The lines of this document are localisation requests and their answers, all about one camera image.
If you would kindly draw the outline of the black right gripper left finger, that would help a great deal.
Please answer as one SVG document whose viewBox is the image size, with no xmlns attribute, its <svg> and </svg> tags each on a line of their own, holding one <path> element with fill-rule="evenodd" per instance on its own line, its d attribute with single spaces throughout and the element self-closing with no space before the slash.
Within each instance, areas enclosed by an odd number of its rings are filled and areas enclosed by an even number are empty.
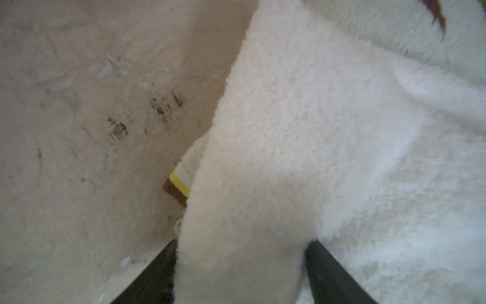
<svg viewBox="0 0 486 304">
<path fill-rule="evenodd" d="M 173 304 L 178 240 L 173 239 L 112 304 Z"/>
</svg>

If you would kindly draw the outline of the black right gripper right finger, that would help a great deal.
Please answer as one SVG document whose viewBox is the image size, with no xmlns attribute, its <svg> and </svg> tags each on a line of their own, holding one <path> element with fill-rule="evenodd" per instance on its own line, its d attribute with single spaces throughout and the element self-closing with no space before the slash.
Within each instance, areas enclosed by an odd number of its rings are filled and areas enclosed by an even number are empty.
<svg viewBox="0 0 486 304">
<path fill-rule="evenodd" d="M 377 303 L 319 241 L 306 248 L 305 264 L 315 303 Z"/>
</svg>

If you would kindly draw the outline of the white towel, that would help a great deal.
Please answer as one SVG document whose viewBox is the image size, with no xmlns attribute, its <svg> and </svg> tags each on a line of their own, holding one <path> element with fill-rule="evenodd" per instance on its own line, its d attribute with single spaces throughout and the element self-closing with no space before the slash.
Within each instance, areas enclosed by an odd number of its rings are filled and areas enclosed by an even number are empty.
<svg viewBox="0 0 486 304">
<path fill-rule="evenodd" d="M 485 85 L 260 1 L 207 140 L 176 303 L 310 303 L 314 240 L 378 303 L 485 302 Z"/>
</svg>

